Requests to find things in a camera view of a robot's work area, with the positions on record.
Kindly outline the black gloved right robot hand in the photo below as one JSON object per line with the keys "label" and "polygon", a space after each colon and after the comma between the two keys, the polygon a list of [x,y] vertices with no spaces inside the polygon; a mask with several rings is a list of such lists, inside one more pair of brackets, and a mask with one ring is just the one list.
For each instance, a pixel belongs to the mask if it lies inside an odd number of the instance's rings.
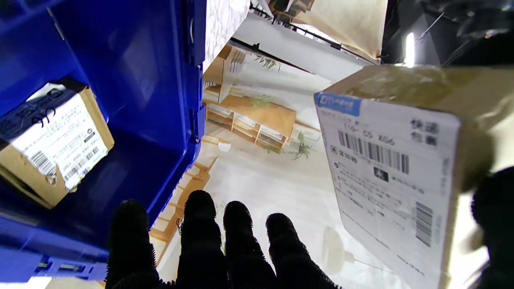
{"label": "black gloved right robot hand", "polygon": [[[483,179],[473,195],[471,212],[483,229],[490,261],[477,281],[478,289],[512,289],[513,168]],[[281,213],[266,221],[272,264],[252,232],[247,207],[231,201],[224,210],[225,251],[211,196],[192,192],[185,203],[177,279],[162,281],[149,241],[149,220],[138,201],[122,201],[110,230],[107,289],[337,289],[314,263],[292,221]]]}

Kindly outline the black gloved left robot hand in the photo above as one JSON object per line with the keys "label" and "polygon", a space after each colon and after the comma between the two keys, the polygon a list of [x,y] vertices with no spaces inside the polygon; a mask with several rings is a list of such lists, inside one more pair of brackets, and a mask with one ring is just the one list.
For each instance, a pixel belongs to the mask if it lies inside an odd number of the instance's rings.
{"label": "black gloved left robot hand", "polygon": [[461,41],[443,66],[513,65],[513,14],[465,20],[457,30]]}

